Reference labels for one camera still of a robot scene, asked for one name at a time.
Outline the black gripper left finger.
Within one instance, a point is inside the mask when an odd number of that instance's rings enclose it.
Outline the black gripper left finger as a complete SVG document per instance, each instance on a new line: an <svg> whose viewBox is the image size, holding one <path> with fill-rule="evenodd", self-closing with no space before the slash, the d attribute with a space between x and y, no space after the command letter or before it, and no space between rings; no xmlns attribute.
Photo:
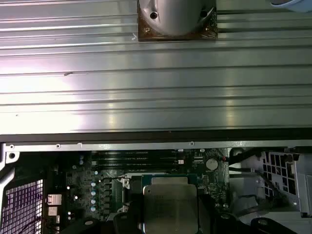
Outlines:
<svg viewBox="0 0 312 234"><path fill-rule="evenodd" d="M61 234L141 234L138 227L143 216L143 202L133 201L128 211L118 213L113 220L101 222L95 218L79 219L60 231Z"/></svg>

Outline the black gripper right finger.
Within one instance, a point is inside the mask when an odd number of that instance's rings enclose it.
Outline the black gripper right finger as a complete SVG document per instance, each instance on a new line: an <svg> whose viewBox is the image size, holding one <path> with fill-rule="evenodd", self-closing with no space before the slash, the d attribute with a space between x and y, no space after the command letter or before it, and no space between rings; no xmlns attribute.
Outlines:
<svg viewBox="0 0 312 234"><path fill-rule="evenodd" d="M241 222L232 213L219 212L213 198L206 194L198 197L198 219L204 234L293 234L294 231L266 218L254 218L250 224Z"/></svg>

